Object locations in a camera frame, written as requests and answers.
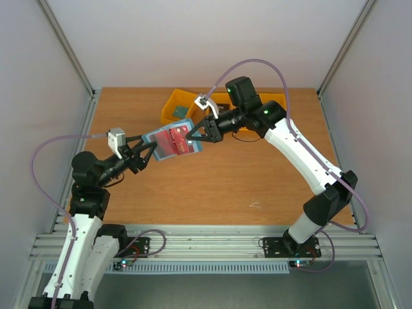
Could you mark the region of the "blue card holder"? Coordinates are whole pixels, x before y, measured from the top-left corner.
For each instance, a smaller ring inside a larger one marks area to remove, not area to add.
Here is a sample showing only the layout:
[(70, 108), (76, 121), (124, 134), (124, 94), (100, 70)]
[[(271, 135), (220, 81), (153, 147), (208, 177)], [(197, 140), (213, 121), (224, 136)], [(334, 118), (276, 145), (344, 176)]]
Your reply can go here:
[(193, 128), (192, 120), (185, 118), (144, 134), (142, 140), (147, 144), (157, 143), (153, 154), (158, 161), (174, 156), (199, 153), (203, 151), (201, 142), (186, 138), (186, 135)]

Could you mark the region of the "red VIP credit card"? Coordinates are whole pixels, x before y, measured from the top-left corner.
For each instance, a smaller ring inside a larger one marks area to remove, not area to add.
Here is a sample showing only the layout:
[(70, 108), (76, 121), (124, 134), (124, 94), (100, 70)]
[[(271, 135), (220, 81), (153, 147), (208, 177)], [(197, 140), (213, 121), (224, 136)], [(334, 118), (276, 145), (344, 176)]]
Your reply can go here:
[(187, 155), (197, 151), (194, 142), (186, 139), (188, 132), (188, 125), (176, 126), (169, 129), (169, 134), (177, 155)]

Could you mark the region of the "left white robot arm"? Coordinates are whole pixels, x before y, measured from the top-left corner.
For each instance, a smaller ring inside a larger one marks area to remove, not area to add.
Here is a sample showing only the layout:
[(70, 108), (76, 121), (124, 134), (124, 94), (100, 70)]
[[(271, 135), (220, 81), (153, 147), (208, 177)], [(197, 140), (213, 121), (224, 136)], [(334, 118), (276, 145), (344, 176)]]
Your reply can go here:
[(109, 158), (99, 160), (82, 151), (71, 161), (70, 209), (57, 206), (68, 219), (68, 231), (52, 277), (42, 294), (30, 299), (29, 308), (93, 308), (106, 268), (132, 245), (125, 226), (103, 222), (108, 186), (126, 170), (144, 170), (158, 144), (141, 136), (126, 137), (119, 128), (105, 137), (113, 152)]

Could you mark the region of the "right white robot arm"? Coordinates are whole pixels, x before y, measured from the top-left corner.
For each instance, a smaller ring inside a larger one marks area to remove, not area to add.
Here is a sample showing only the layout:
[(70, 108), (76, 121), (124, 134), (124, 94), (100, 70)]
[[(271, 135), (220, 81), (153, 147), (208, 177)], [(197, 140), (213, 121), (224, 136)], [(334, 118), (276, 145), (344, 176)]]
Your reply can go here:
[(302, 215), (283, 234), (288, 255), (298, 255), (306, 249), (307, 241), (351, 202), (358, 178), (353, 171), (344, 173), (330, 163), (296, 129), (278, 102), (263, 103), (250, 78), (238, 77), (225, 87), (234, 109), (219, 112), (211, 99), (198, 95), (194, 103), (202, 110), (211, 109), (211, 113), (198, 122), (186, 138), (217, 143), (225, 134), (245, 127), (288, 159), (314, 194), (303, 205)]

